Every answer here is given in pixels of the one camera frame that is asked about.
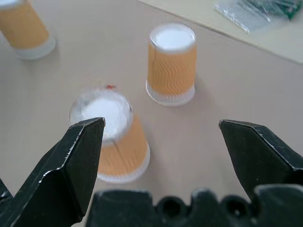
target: upside-down paper cup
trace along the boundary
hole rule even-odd
[[[0,30],[21,59],[39,59],[56,46],[55,39],[26,0],[0,0]]]
[[[170,23],[156,27],[148,44],[146,90],[160,105],[179,106],[195,95],[196,35],[189,27]]]
[[[112,90],[87,92],[73,104],[70,124],[95,117],[104,117],[106,122],[98,178],[111,183],[139,178],[148,167],[150,148],[128,100]]]

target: plastic bag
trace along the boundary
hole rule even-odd
[[[234,0],[218,2],[214,7],[250,33],[288,21],[299,10],[301,3],[302,0]]]

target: beige table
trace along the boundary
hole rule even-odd
[[[154,202],[177,195],[189,202],[198,187],[245,196],[218,122],[266,125],[303,155],[303,66],[213,31],[197,35],[196,96],[166,108],[145,92],[147,40],[161,23],[181,19],[135,0],[34,0],[58,48],[34,62],[18,60],[0,36],[0,177],[15,194],[36,163],[66,132],[81,90],[115,84],[141,116],[151,164],[138,181],[95,190],[148,189]]]

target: paper cup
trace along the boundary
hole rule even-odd
[[[148,167],[150,148],[140,119],[127,99],[112,90],[88,92],[73,104],[70,124],[95,117],[104,117],[106,121],[98,178],[111,183],[139,178]]]
[[[24,0],[0,1],[0,30],[21,59],[39,59],[56,46],[35,10]]]
[[[148,46],[148,95],[165,106],[189,102],[195,95],[196,60],[196,35],[189,27],[170,23],[153,29]]]

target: red speck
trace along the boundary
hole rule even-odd
[[[108,85],[106,86],[106,89],[114,89],[114,88],[116,88],[115,85],[110,85],[110,84],[108,84]]]

